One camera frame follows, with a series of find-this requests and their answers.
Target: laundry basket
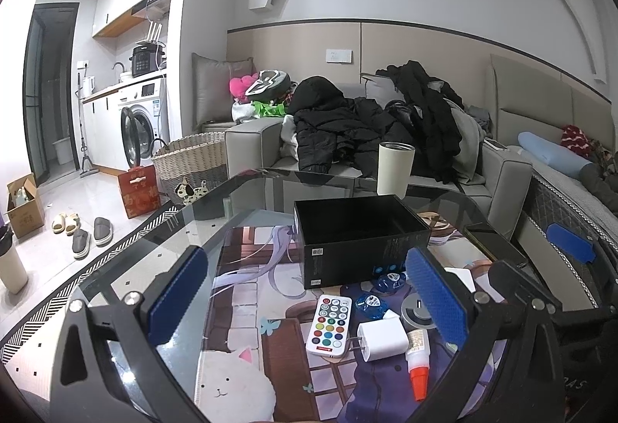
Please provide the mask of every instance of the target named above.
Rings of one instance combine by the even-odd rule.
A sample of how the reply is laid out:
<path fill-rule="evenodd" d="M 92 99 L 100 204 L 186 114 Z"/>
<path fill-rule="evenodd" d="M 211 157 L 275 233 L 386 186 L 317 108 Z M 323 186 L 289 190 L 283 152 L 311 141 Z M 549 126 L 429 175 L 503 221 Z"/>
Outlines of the laundry basket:
<path fill-rule="evenodd" d="M 172 141 L 152 160 L 166 194 L 176 205 L 190 205 L 228 180 L 224 132 Z"/>

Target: smartphone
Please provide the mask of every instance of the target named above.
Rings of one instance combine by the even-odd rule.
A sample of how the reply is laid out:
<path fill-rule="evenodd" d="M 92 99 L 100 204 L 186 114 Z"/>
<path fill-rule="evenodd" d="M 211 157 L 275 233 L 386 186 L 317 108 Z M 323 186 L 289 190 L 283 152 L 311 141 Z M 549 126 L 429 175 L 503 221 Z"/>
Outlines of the smartphone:
<path fill-rule="evenodd" d="M 499 142 L 497 142 L 496 140 L 493 139 L 485 139 L 485 142 L 487 143 L 487 145 L 489 147 L 492 147 L 493 149 L 495 149 L 496 151 L 508 151 L 509 148 L 507 148 L 505 145 L 500 144 Z"/>
<path fill-rule="evenodd" d="M 494 262 L 506 259 L 519 268 L 528 265 L 528 259 L 487 223 L 469 225 L 464 228 L 463 233 L 484 255 Z"/>

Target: white tumbler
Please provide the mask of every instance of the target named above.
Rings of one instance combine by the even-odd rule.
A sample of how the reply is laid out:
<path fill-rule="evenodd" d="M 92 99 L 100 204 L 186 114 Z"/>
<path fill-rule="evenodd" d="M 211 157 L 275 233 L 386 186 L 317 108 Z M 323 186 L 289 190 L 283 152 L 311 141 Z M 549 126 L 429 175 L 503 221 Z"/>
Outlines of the white tumbler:
<path fill-rule="evenodd" d="M 378 195 L 406 196 L 416 149 L 402 142 L 382 142 L 378 160 Z"/>
<path fill-rule="evenodd" d="M 0 280 L 12 294 L 28 283 L 28 274 L 13 247 L 13 231 L 7 225 L 0 228 Z"/>

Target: gray slipper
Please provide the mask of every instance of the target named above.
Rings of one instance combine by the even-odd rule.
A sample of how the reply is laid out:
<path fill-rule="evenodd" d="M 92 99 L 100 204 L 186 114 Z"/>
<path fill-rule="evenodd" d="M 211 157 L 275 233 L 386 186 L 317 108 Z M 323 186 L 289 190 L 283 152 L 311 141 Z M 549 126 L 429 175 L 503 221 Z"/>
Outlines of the gray slipper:
<path fill-rule="evenodd" d="M 95 219 L 95 244 L 98 247 L 109 244 L 114 236 L 114 227 L 109 219 L 98 217 Z"/>
<path fill-rule="evenodd" d="M 73 257 L 83 259 L 90 250 L 90 233 L 78 228 L 73 233 Z"/>

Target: rgb remote control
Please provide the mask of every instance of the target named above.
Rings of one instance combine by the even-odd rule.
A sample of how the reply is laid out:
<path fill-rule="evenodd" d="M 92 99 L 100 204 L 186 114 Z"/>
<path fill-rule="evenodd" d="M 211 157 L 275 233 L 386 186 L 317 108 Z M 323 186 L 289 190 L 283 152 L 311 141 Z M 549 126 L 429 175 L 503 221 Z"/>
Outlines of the rgb remote control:
<path fill-rule="evenodd" d="M 341 357 L 350 329 L 351 299 L 322 295 L 307 338 L 307 351 L 322 357 Z"/>

